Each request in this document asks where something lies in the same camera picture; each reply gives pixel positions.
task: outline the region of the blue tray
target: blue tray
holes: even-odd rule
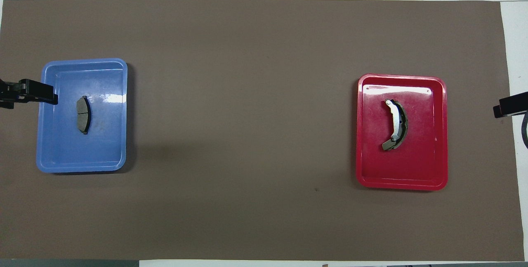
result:
[[[40,104],[36,164],[47,173],[114,171],[126,159],[127,64],[121,59],[54,61],[42,69],[57,105]],[[87,96],[92,117],[77,129],[76,103]]]

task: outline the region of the brown mat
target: brown mat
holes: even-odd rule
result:
[[[2,110],[2,258],[524,260],[498,2],[4,2],[2,79],[105,57],[130,65],[126,167],[41,173],[38,105]],[[364,73],[447,83],[444,190],[351,177]]]

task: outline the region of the red tray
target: red tray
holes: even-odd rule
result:
[[[381,144],[393,131],[385,100],[398,101],[408,119],[396,149]],[[358,82],[356,177],[372,188],[440,190],[447,184],[446,85],[436,77],[363,75]]]

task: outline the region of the tray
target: tray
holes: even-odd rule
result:
[[[42,69],[58,105],[38,111],[36,164],[47,173],[114,171],[126,160],[127,64],[121,59],[53,61]],[[76,103],[86,96],[90,128],[77,128]]]
[[[396,149],[382,143],[394,130],[386,100],[408,120]],[[358,81],[356,177],[372,188],[440,190],[447,184],[447,96],[436,77],[366,74]]]

